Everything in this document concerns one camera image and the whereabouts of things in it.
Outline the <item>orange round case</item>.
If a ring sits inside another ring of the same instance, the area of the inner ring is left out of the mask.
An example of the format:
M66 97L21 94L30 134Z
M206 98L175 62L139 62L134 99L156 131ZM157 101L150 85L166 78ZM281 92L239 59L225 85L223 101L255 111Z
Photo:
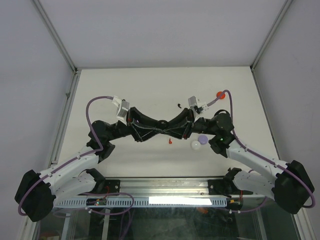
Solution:
M226 94L223 92L223 91L219 91L217 94L216 94L216 97L220 100L223 100L225 97L226 97Z

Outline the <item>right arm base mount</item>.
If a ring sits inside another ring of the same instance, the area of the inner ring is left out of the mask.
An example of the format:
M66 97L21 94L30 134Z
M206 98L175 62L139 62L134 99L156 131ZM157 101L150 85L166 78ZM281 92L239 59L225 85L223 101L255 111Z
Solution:
M231 185L223 179L209 179L207 185L209 195L222 195L230 198L233 192Z

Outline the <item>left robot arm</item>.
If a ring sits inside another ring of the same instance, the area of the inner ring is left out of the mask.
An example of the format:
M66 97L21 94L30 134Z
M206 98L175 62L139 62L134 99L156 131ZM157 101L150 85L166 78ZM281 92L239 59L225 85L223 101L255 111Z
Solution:
M68 198L106 193L106 178L96 167L115 149L112 141L132 136L135 141L143 142L162 133L168 126L168 121L147 117L134 107L126 113L124 121L89 123L90 139L71 159L41 172L29 170L23 175L14 197L18 213L38 222Z

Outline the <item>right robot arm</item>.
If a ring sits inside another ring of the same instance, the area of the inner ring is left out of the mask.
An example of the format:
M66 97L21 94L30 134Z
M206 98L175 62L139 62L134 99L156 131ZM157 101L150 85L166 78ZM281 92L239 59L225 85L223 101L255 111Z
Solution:
M156 124L164 134L186 139L192 133L212 135L208 141L218 155L237 161L254 173L231 169L223 187L230 194L246 190L275 201L283 210L297 214L302 208L313 208L315 188L305 167L298 161L286 162L269 158L241 142L235 132L232 113L221 109L211 119L195 118L191 109L184 109L176 118Z

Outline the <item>purple charging case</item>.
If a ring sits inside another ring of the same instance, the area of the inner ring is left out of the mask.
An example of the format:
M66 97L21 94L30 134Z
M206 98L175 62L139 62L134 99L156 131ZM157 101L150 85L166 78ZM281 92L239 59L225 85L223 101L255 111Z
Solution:
M208 137L203 134L199 135L197 140L201 145L206 145L209 141Z

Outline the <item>white charging case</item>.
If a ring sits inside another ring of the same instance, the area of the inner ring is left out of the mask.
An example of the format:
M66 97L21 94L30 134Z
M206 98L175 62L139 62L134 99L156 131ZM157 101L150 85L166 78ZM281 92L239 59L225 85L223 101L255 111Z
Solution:
M191 142L190 146L193 150L197 151L201 148L201 143L197 140L194 140Z

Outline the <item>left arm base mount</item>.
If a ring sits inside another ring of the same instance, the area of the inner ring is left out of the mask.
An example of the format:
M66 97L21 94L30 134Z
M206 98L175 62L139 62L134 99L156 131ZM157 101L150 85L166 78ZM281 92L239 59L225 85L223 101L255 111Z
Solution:
M103 195L119 193L121 189L121 181L119 179L109 179L106 178L103 182L99 183L93 188L93 190L88 191L90 195Z

